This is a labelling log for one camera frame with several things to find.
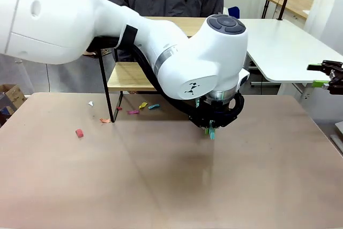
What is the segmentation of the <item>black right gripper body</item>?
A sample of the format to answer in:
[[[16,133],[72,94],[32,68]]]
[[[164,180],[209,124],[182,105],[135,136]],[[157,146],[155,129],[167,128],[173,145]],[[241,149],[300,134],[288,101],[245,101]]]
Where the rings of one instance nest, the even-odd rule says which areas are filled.
[[[343,95],[342,71],[331,70],[328,91],[331,95]]]

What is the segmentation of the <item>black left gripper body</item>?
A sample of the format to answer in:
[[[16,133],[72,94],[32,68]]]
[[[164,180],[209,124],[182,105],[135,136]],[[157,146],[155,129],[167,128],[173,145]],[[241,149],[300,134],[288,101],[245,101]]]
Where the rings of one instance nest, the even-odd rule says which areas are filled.
[[[188,117],[200,128],[225,127],[238,117],[238,100],[232,100],[225,105],[220,101],[208,104],[200,100],[198,107],[195,107]]]

